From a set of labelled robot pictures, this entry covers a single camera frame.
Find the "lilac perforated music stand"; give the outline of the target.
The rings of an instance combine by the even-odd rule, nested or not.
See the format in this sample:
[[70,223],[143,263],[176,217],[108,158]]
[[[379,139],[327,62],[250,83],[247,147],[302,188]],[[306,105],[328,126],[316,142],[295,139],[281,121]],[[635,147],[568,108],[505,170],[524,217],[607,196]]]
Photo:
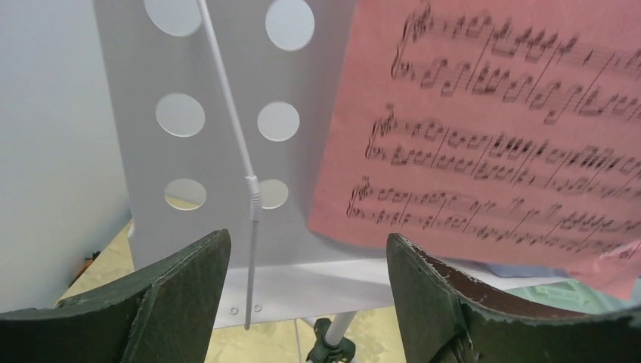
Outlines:
[[390,312],[384,250],[307,229],[352,1],[96,1],[135,268],[227,229],[215,331]]

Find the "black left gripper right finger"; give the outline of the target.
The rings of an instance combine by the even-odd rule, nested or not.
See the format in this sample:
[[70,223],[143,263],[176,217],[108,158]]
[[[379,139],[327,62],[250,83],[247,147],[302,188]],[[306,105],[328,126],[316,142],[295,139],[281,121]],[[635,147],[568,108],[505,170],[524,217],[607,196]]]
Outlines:
[[640,360],[637,307],[589,315],[498,290],[436,259],[401,234],[386,258],[408,362]]

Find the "pink paper folder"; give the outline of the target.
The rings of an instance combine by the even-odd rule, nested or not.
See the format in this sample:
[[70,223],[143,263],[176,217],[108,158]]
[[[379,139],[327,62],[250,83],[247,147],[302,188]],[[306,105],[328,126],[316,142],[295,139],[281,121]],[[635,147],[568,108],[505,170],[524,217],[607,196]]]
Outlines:
[[359,1],[308,229],[640,275],[638,1]]

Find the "white sheet music pages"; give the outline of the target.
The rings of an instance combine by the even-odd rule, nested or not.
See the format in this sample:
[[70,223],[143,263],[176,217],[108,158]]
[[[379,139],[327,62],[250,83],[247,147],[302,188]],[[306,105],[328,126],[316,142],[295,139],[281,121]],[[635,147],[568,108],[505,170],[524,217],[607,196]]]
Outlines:
[[564,269],[535,265],[498,265],[487,264],[487,268],[501,278],[567,278]]

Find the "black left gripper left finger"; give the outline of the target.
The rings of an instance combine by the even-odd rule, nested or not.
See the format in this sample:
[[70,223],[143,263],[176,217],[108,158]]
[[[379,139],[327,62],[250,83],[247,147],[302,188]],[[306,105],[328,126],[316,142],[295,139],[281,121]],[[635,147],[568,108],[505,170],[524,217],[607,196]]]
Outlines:
[[1,360],[203,362],[230,255],[228,231],[214,231],[52,308],[5,312]]

